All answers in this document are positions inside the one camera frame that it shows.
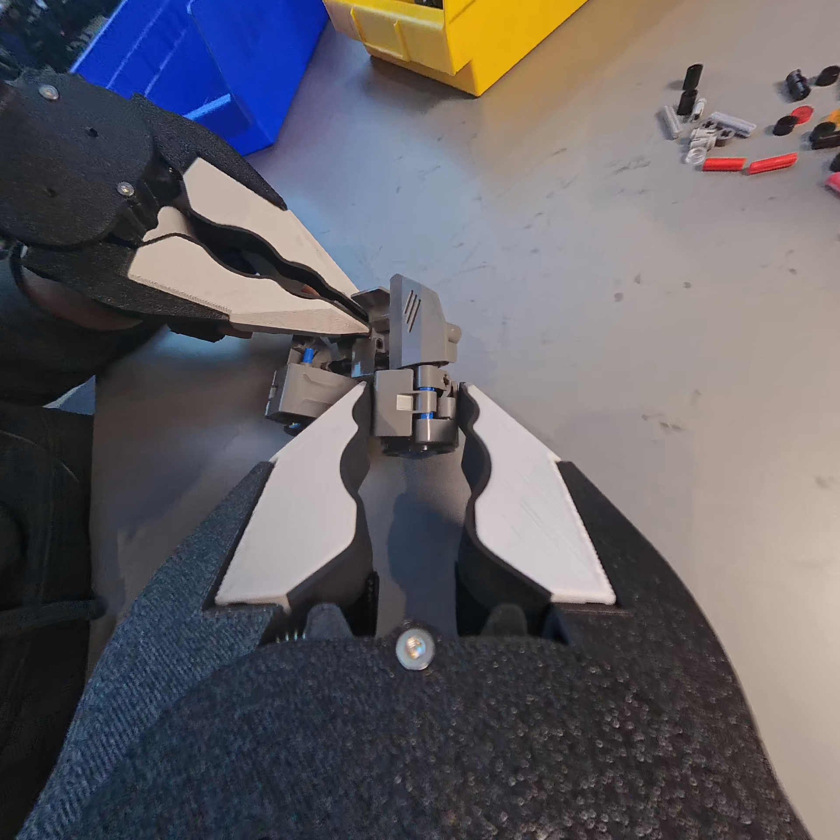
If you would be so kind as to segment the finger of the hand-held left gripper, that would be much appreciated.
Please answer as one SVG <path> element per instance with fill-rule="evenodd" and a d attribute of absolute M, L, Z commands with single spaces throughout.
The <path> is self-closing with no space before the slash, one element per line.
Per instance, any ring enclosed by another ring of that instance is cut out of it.
<path fill-rule="evenodd" d="M 162 208 L 129 278 L 204 305 L 247 332 L 330 338 L 369 332 L 352 300 L 355 285 L 294 213 L 249 209 L 244 220 L 256 230 Z"/>
<path fill-rule="evenodd" d="M 280 209 L 203 159 L 191 164 L 183 181 L 194 216 L 256 236 L 282 267 L 304 269 L 326 291 L 339 294 L 336 303 L 326 291 L 300 297 L 273 279 L 223 280 L 222 286 L 212 280 L 213 291 L 222 291 L 231 323 L 366 323 L 364 311 L 351 308 L 358 289 L 291 210 Z"/>

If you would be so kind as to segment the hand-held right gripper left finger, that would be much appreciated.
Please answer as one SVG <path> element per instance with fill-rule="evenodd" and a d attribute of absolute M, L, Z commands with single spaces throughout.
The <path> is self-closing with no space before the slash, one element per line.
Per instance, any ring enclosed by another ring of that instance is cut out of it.
<path fill-rule="evenodd" d="M 357 384 L 274 455 L 216 607 L 277 607 L 292 634 L 314 606 L 333 604 L 353 634 L 375 634 L 377 573 L 361 498 L 371 409 L 370 387 Z"/>

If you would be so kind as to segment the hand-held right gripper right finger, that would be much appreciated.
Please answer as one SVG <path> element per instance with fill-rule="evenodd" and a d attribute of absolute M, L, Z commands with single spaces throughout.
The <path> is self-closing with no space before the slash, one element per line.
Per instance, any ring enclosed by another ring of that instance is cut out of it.
<path fill-rule="evenodd" d="M 557 607 L 607 609 L 617 596 L 561 472 L 561 459 L 477 386 L 458 393 L 469 487 L 456 561 L 456 626 L 553 634 Z"/>

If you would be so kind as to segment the grey brick wheel assembly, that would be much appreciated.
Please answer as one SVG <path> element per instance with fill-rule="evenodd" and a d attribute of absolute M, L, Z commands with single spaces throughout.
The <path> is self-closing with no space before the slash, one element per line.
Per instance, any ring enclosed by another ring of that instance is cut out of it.
<path fill-rule="evenodd" d="M 384 454 L 417 459 L 454 452 L 458 392 L 449 373 L 433 364 L 376 372 L 372 433 Z"/>

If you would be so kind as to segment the grey desk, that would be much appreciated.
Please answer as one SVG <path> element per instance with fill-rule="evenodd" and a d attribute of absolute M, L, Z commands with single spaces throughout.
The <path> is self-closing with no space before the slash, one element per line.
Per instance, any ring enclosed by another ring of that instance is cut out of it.
<path fill-rule="evenodd" d="M 251 157 L 360 287 L 437 290 L 454 366 L 574 462 L 714 626 L 814 838 L 838 835 L 833 154 L 703 173 L 657 122 L 688 66 L 767 129 L 838 64 L 838 2 L 589 2 L 480 98 L 323 30 Z"/>

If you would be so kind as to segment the person's left hand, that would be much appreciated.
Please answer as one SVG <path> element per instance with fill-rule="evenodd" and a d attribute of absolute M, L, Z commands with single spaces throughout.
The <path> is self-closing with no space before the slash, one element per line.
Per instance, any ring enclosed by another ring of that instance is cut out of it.
<path fill-rule="evenodd" d="M 82 329 L 120 332 L 144 324 L 141 319 L 111 310 L 78 291 L 27 271 L 22 275 L 22 288 L 27 298 L 39 309 Z"/>

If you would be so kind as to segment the blue plastic bin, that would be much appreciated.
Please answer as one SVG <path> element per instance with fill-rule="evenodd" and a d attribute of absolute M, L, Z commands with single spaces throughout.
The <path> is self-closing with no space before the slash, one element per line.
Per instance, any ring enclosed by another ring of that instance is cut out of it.
<path fill-rule="evenodd" d="M 71 72 L 248 155 L 277 141 L 327 20 L 321 1 L 124 1 Z"/>

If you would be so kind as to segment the person's black hoodie torso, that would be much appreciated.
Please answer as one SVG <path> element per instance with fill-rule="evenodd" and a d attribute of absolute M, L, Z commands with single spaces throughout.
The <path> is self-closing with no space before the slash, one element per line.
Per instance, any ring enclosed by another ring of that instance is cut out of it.
<path fill-rule="evenodd" d="M 90 624 L 92 418 L 2 404 L 2 803 L 40 788 L 73 717 Z"/>

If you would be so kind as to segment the yellow plastic bin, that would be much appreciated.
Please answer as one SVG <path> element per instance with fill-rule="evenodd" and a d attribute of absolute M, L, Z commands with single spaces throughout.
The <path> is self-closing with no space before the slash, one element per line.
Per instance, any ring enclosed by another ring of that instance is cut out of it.
<path fill-rule="evenodd" d="M 325 1 L 370 56 L 478 97 L 584 1 Z"/>

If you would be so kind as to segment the pile of small brick parts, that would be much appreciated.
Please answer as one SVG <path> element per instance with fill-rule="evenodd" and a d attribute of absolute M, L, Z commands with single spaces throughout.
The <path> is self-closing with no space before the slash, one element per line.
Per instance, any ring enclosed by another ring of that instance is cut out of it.
<path fill-rule="evenodd" d="M 679 145 L 684 164 L 703 173 L 731 173 L 748 176 L 769 175 L 793 169 L 802 152 L 833 152 L 826 165 L 823 189 L 839 194 L 839 111 L 835 108 L 822 119 L 809 98 L 814 91 L 838 91 L 839 67 L 829 65 L 814 76 L 802 69 L 790 71 L 780 83 L 782 99 L 790 105 L 767 129 L 773 138 L 797 142 L 797 149 L 782 154 L 749 158 L 725 153 L 730 144 L 751 139 L 759 126 L 750 120 L 720 110 L 708 110 L 707 98 L 700 95 L 704 66 L 688 66 L 679 88 L 679 98 L 666 103 L 657 113 L 664 136 Z"/>

